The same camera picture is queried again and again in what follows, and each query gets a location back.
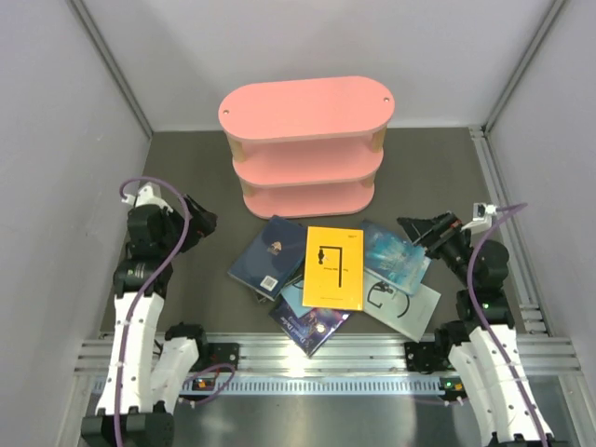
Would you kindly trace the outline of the yellow book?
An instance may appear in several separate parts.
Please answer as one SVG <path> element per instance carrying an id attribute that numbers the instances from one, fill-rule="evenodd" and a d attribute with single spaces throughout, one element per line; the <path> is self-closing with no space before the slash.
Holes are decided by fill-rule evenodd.
<path id="1" fill-rule="evenodd" d="M 363 310 L 364 232 L 308 226 L 303 306 Z"/>

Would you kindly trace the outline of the black moon cover book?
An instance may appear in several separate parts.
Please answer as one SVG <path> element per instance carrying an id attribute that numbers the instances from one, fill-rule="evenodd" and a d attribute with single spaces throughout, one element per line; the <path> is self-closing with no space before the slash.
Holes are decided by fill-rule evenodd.
<path id="1" fill-rule="evenodd" d="M 281 291 L 285 286 L 299 280 L 304 281 L 303 274 L 294 275 L 284 285 L 281 285 L 279 279 L 267 275 L 261 280 L 254 294 L 259 303 L 262 303 L 266 300 L 275 301 L 278 297 L 282 297 Z"/>

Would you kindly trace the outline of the teal ocean cover book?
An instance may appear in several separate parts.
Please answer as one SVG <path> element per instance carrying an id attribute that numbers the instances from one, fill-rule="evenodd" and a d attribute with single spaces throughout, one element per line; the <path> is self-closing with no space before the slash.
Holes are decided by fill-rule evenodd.
<path id="1" fill-rule="evenodd" d="M 361 229 L 364 269 L 407 295 L 416 294 L 430 265 L 425 250 L 367 220 Z"/>

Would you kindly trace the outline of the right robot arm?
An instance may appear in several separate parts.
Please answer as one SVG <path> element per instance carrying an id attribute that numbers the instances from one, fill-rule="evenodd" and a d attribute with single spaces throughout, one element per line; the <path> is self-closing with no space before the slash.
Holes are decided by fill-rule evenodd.
<path id="1" fill-rule="evenodd" d="M 458 318 L 435 331 L 434 364 L 463 385 L 449 402 L 466 400 L 484 446 L 561 446 L 532 393 L 521 363 L 515 321 L 504 292 L 508 249 L 491 238 L 523 204 L 477 203 L 469 223 L 447 211 L 429 219 L 398 219 L 411 242 L 442 260 L 464 285 Z"/>

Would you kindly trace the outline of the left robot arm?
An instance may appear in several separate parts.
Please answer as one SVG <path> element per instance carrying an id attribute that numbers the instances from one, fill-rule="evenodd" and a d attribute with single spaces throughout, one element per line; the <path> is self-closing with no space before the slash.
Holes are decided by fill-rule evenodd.
<path id="1" fill-rule="evenodd" d="M 215 231 L 217 217 L 188 195 L 175 210 L 161 195 L 165 182 L 139 178 L 129 206 L 125 258 L 113 275 L 115 331 L 102 394 L 81 424 L 90 446 L 170 446 L 174 409 L 191 370 L 210 361 L 198 324 L 171 327 L 156 352 L 156 327 L 164 308 L 172 261 Z"/>

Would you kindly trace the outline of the light blue cat book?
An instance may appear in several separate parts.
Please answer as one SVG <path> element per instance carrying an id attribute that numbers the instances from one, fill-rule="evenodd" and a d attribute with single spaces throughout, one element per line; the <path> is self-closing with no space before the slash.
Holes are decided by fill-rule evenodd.
<path id="1" fill-rule="evenodd" d="M 287 285 L 281 291 L 281 295 L 297 318 L 301 318 L 312 310 L 311 307 L 303 305 L 304 282 L 299 280 Z"/>

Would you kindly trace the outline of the navy blue book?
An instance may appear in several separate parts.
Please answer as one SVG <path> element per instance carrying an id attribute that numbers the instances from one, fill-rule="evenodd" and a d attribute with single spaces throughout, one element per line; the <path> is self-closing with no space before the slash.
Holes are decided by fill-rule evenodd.
<path id="1" fill-rule="evenodd" d="M 273 216 L 228 270 L 228 275 L 274 301 L 305 259 L 307 230 Z"/>

